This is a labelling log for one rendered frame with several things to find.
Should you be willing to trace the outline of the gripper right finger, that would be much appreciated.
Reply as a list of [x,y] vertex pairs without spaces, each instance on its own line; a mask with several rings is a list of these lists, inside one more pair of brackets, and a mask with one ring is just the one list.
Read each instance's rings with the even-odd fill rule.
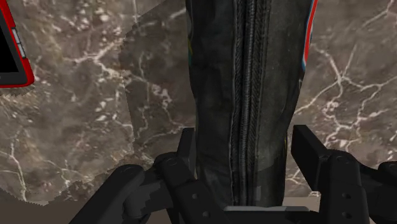
[[306,125],[293,127],[291,155],[321,194],[319,224],[397,224],[397,161],[370,168],[325,147]]

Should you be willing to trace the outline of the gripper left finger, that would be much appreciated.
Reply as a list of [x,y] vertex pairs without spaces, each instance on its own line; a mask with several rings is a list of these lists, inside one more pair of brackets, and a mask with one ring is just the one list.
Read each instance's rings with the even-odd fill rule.
[[195,179],[195,130],[182,131],[178,149],[152,167],[116,168],[69,224],[145,224],[166,209],[172,224],[231,224],[206,186]]

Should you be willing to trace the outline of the black zippered pencil case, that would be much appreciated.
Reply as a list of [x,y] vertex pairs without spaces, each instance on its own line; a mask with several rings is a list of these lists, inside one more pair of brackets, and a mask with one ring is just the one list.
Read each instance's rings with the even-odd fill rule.
[[196,172],[220,207],[280,206],[318,0],[185,0]]

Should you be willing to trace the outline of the red framed tablet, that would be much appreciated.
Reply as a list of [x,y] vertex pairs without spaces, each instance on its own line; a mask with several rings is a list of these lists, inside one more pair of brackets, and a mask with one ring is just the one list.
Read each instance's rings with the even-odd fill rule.
[[23,88],[35,81],[10,7],[0,0],[0,88]]

